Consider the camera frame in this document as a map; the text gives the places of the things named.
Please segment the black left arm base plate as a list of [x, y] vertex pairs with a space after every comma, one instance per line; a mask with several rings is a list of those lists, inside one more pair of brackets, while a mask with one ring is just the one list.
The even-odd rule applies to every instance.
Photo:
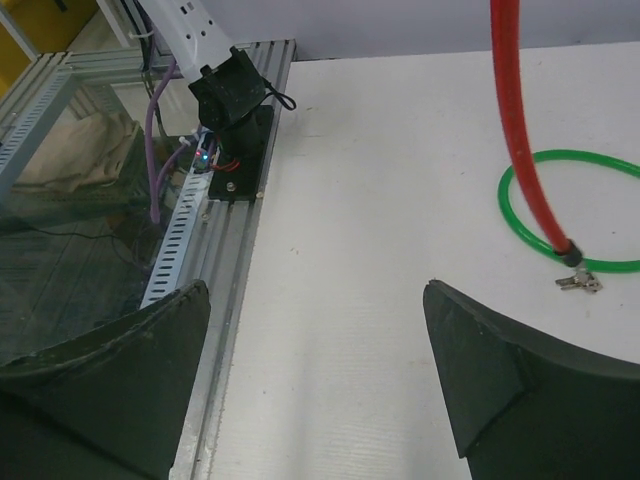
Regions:
[[260, 105], [238, 124], [216, 135], [220, 155], [209, 184], [210, 200], [234, 202], [255, 199], [273, 118], [274, 108]]

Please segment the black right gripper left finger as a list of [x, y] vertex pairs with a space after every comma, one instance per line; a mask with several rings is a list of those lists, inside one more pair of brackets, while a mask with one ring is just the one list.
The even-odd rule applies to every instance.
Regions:
[[168, 478], [209, 316], [195, 280], [2, 365], [2, 478]]

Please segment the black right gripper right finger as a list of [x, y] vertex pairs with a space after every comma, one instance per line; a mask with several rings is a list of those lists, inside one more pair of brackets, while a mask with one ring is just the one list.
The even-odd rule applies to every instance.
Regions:
[[533, 329], [439, 280], [426, 285], [423, 307], [472, 478], [638, 478], [638, 365]]

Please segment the green cable lock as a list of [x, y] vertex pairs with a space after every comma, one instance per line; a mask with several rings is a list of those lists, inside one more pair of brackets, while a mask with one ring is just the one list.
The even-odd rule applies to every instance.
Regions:
[[[552, 149], [536, 153], [510, 152], [511, 166], [502, 175], [497, 190], [500, 212], [511, 230], [533, 250], [574, 268], [584, 262], [588, 270], [596, 273], [630, 274], [639, 271], [639, 261], [608, 261], [591, 259], [584, 256], [562, 230], [547, 201], [535, 166], [539, 163], [554, 161], [574, 161], [592, 164], [616, 170], [628, 176], [638, 178], [639, 166], [630, 162], [595, 152], [570, 149]], [[523, 190], [523, 196], [531, 213], [546, 238], [541, 239], [526, 227], [515, 213], [510, 200], [510, 185], [517, 180]]]

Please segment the red cable lock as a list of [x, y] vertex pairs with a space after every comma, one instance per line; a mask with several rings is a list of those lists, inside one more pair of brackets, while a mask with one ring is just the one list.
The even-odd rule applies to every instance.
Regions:
[[508, 152], [531, 152], [521, 85], [520, 3], [490, 3], [491, 49], [496, 97]]

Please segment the silver keys of red lock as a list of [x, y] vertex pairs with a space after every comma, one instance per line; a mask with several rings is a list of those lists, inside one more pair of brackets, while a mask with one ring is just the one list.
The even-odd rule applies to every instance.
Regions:
[[563, 291], [582, 290], [590, 294], [603, 288], [597, 277], [584, 266], [576, 267], [572, 276], [557, 279], [555, 284]]

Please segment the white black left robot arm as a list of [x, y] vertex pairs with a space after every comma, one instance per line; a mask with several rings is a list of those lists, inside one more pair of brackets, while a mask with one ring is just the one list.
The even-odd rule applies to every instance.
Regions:
[[231, 159], [258, 155], [263, 147], [258, 107], [269, 97], [288, 110], [295, 109], [296, 102], [259, 73], [203, 1], [143, 1], [141, 6], [188, 82], [200, 124], [216, 134]]

